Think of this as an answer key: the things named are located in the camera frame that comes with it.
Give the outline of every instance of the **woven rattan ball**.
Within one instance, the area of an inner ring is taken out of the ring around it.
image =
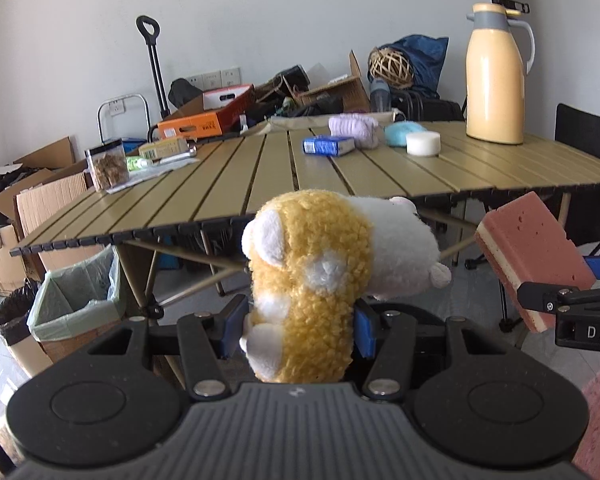
[[[369,72],[372,77],[384,79],[398,90],[413,85],[413,68],[404,55],[392,48],[374,48],[369,54]]]

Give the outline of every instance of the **power outlet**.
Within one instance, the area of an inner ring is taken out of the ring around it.
[[[215,90],[216,88],[222,88],[222,78],[220,77],[220,71],[207,72],[202,75],[202,89],[206,92],[207,90]]]
[[[226,88],[227,86],[238,86],[242,83],[242,79],[240,77],[240,67],[237,66],[235,68],[226,68],[221,70],[220,79],[222,81],[223,88]]]
[[[122,99],[109,103],[109,115],[120,115],[125,113],[125,102]]]
[[[198,75],[192,75],[190,77],[186,78],[187,81],[189,81],[193,86],[195,86],[198,90],[203,90],[203,83],[202,83],[202,74],[198,74]]]

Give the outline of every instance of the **small blue box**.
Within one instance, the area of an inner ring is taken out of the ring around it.
[[[356,145],[350,137],[318,136],[302,141],[302,150],[311,155],[341,156],[355,149]]]

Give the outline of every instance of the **trash can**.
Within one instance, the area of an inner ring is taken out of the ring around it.
[[[27,282],[0,304],[0,337],[30,378],[52,364],[27,326],[38,287],[37,282]]]
[[[53,362],[120,323],[125,315],[120,273],[118,252],[108,246],[45,275],[27,325]]]

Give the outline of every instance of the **thermos handle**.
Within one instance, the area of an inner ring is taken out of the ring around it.
[[[509,27],[526,28],[526,31],[529,33],[529,37],[531,38],[531,57],[526,62],[526,73],[529,74],[536,59],[536,38],[534,38],[534,32],[531,30],[531,25],[524,20],[507,20],[507,22],[509,23]]]

